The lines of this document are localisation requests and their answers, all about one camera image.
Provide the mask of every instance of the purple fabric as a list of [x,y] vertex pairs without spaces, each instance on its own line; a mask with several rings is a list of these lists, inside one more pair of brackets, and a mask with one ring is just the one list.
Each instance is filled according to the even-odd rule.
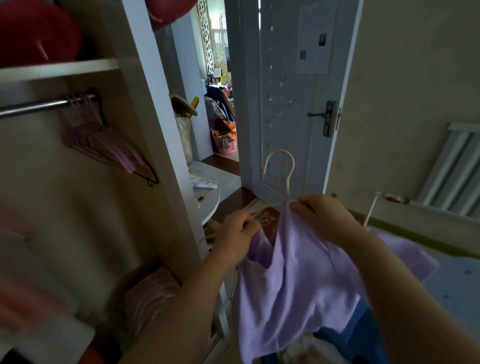
[[[379,236],[410,271],[425,280],[438,262],[412,242]],[[233,324],[244,363],[282,350],[303,332],[321,327],[341,332],[360,296],[360,275],[339,247],[320,240],[286,206],[273,246],[260,230],[252,239],[232,304]]]

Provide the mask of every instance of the forearm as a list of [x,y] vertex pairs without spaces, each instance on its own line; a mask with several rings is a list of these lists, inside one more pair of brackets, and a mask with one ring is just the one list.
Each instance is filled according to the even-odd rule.
[[356,231],[345,250],[365,284],[392,363],[478,363],[473,338],[376,236]]
[[168,309],[145,330],[121,364],[201,363],[225,268],[209,255]]

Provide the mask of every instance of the person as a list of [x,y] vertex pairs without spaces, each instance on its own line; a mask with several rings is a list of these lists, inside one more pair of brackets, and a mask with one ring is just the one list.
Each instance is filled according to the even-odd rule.
[[[480,363],[480,347],[403,262],[333,197],[306,195],[290,206],[338,245],[359,270],[388,358],[399,363]],[[225,218],[212,252],[121,364],[201,363],[216,297],[227,272],[246,256],[260,224],[245,211]]]

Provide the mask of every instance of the closet rod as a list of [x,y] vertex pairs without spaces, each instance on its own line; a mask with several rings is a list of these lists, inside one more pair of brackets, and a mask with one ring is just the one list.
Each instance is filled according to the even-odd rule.
[[[97,99],[96,94],[88,93],[84,96],[88,97],[90,100],[95,101]],[[75,96],[75,99],[78,102],[82,102],[80,96]],[[0,119],[11,118],[12,116],[19,116],[30,114],[37,111],[45,111],[52,109],[59,109],[69,106],[70,103],[65,98],[59,98],[57,100],[43,101],[43,102],[27,102],[25,104],[7,106],[0,108]]]

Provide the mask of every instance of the pink basket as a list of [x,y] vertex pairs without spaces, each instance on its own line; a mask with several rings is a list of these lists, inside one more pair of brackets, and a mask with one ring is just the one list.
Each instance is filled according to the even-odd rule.
[[213,130],[212,136],[219,154],[227,155],[235,153],[237,151],[236,140],[230,139],[226,135],[216,136],[213,134]]

